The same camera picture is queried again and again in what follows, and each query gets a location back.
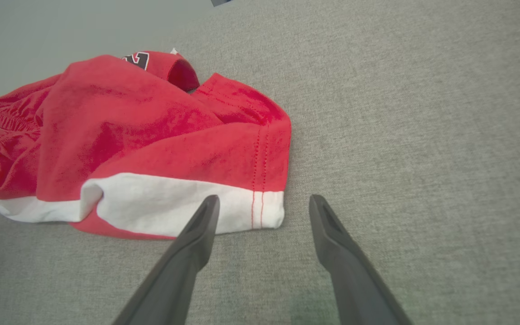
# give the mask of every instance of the red stitching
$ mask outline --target red stitching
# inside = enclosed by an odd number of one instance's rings
[[[270,124],[266,124],[266,146],[264,149],[264,181],[262,181],[262,208],[260,208],[260,229],[262,229],[262,213],[264,212],[264,192],[266,192],[266,163],[268,162],[268,132]]]
[[[262,130],[261,127],[258,127],[258,139],[256,140],[255,148],[256,148],[256,155],[254,158],[254,177],[252,178],[252,213],[251,213],[251,222],[252,222],[252,229],[254,229],[254,201],[256,199],[254,193],[256,192],[256,167],[258,167],[258,150],[260,147],[260,131]]]

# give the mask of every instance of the gray fabric surface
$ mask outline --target gray fabric surface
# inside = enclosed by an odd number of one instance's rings
[[[290,115],[286,218],[221,235],[188,324],[337,324],[324,195],[412,321],[520,324],[520,1],[237,0],[162,40]],[[109,324],[168,242],[0,217],[0,324]]]

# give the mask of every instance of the gray wall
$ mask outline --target gray wall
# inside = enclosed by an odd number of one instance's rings
[[[212,8],[210,0],[0,0],[0,96],[74,61],[170,51],[163,36]]]

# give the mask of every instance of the clothing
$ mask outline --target clothing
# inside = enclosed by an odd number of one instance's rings
[[[0,97],[0,213],[173,238],[217,194],[218,233],[277,228],[290,136],[276,103],[219,74],[200,86],[180,55],[76,62]]]

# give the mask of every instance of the folded fabric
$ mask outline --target folded fabric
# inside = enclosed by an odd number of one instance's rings
[[[0,97],[0,213],[173,238],[217,194],[218,233],[277,228],[290,136],[272,100],[219,74],[200,86],[179,54],[76,62]]]

